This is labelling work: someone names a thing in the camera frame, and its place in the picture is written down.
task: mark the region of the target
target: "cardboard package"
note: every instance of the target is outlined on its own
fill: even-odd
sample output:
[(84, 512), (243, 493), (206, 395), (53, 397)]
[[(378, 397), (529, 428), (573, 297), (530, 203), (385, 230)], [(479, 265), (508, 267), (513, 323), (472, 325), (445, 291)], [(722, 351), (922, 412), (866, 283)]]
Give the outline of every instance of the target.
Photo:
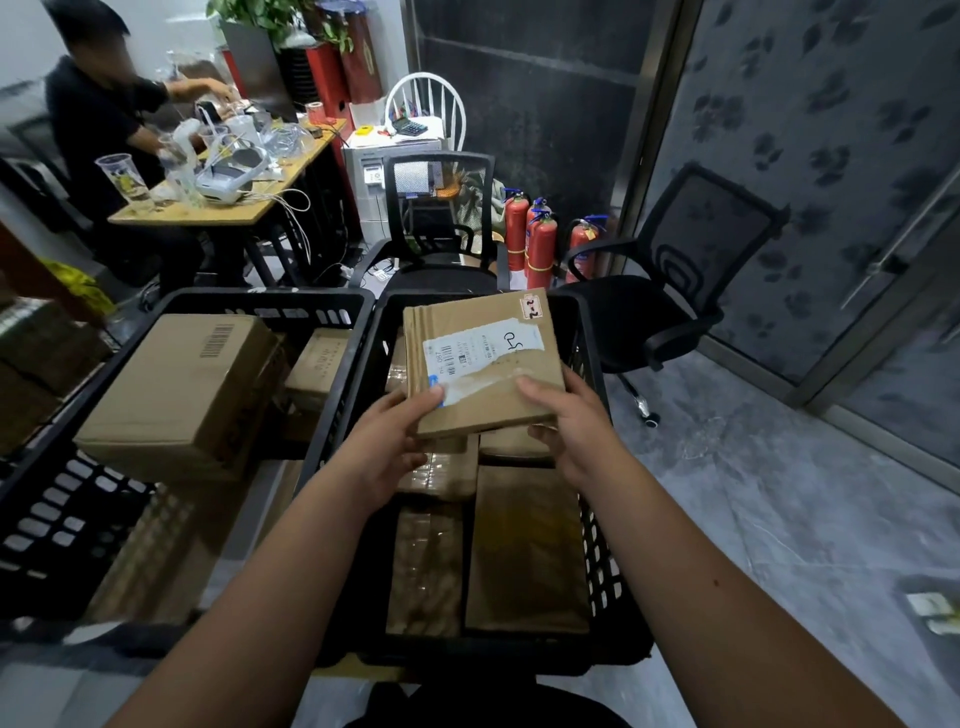
[(421, 493), (440, 500), (469, 500), (477, 492), (479, 435), (468, 435), (467, 450), (460, 454), (433, 452), (426, 465), (400, 479), (401, 493)]
[(74, 442), (144, 482), (237, 482), (283, 374), (255, 316), (161, 316)]
[(526, 425), (504, 427), (480, 435), (480, 454), (518, 460), (549, 460), (550, 448), (527, 434)]
[(158, 485), (84, 614), (184, 624), (206, 609), (290, 504), (300, 461), (267, 460), (239, 487)]
[(3, 271), (0, 271), (0, 311), (16, 301), (16, 292), (10, 288)]
[(287, 377), (287, 394), (299, 409), (323, 411), (352, 333), (348, 328), (318, 328), (313, 332)]
[(390, 372), (387, 374), (387, 386), (384, 388), (388, 394), (397, 389), (406, 389), (407, 387), (407, 343), (403, 338), (403, 329), (396, 335), (394, 344), (394, 355), (390, 359)]
[(459, 506), (404, 508), (396, 523), (387, 634), (460, 634), (464, 526)]
[(0, 455), (8, 455), (26, 442), (40, 423), (60, 406), (60, 400), (0, 362)]
[(197, 604), (200, 609), (212, 606), (280, 520), (293, 500), (302, 467), (302, 460), (264, 460), (258, 465)]
[(280, 439), (294, 443), (309, 443), (317, 432), (319, 412), (304, 412), (291, 404), (280, 424)]
[(467, 628), (582, 634), (589, 617), (574, 490), (552, 469), (481, 467)]
[(0, 311), (0, 361), (63, 397), (109, 354), (96, 329), (56, 301), (17, 299)]
[(403, 331), (410, 394), (437, 382), (446, 387), (444, 405), (420, 420), (420, 437), (550, 420), (550, 412), (524, 399), (514, 383), (527, 375), (564, 387), (542, 288), (406, 308)]

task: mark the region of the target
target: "green leaves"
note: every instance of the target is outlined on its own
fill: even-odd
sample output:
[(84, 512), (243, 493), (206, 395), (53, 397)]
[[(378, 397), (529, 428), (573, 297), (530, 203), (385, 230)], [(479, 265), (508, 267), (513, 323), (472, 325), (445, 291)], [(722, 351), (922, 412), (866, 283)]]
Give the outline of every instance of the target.
[(263, 28), (274, 43), (287, 36), (299, 10), (300, 0), (209, 0), (206, 4), (208, 16), (218, 12), (224, 20)]

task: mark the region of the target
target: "white printer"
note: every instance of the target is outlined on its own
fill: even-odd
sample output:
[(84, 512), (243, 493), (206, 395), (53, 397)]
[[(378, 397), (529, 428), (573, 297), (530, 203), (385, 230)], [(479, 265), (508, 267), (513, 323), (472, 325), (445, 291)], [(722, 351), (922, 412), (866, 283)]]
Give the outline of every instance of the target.
[(360, 214), (360, 229), (368, 243), (390, 237), (386, 194), (383, 188), (384, 153), (398, 147), (423, 152), (439, 152), (447, 148), (444, 123), (441, 119), (418, 116), (416, 121), (427, 127), (427, 131), (420, 136), (396, 134), (389, 137), (378, 133), (382, 127), (376, 127), (368, 134), (358, 135), (354, 132), (347, 140), (349, 146), (344, 147), (344, 162), (357, 203), (357, 212)]

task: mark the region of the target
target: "computer monitor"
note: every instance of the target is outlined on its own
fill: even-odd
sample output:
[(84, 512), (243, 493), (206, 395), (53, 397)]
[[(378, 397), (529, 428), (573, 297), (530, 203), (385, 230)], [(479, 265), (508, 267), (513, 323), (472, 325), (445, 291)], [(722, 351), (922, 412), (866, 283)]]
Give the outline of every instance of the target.
[(267, 32), (240, 23), (225, 22), (220, 27), (250, 100), (273, 116), (296, 123), (297, 109), (283, 82)]

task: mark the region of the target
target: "person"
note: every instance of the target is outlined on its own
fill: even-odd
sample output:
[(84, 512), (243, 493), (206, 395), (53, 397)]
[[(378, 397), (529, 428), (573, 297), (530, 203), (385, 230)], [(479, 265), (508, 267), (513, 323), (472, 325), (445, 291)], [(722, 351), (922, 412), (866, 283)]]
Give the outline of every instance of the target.
[[(191, 102), (212, 93), (233, 100), (233, 90), (215, 79), (148, 81), (136, 75), (123, 19), (102, 0), (45, 0), (44, 6), (66, 45), (47, 76), (47, 110), (54, 140), (71, 181), (71, 201), (93, 223), (93, 238), (114, 251), (145, 250), (162, 261), (159, 293), (193, 285), (204, 251), (190, 230), (174, 227), (123, 227), (107, 219), (126, 203), (96, 160), (127, 153), (148, 187), (164, 179), (157, 134), (143, 114), (168, 101)], [(214, 240), (221, 285), (244, 285), (243, 248)]]
[[(696, 724), (903, 728), (710, 542), (627, 451), (583, 380), (569, 369), (564, 379), (566, 392), (517, 380), (523, 397), (557, 416), (556, 428), (533, 426), (530, 434), (550, 448), (565, 480), (596, 514)], [(374, 404), (108, 726), (288, 725), (364, 523), (391, 498), (398, 479), (425, 462), (409, 433), (443, 396), (434, 387), (409, 400), (393, 392)], [(432, 691), (431, 701), (418, 700), (431, 694), (424, 686), (397, 701), (392, 713), (372, 716), (369, 708), (357, 724), (625, 724), (610, 711), (585, 710), (585, 698), (535, 685), (501, 690), (494, 678)]]

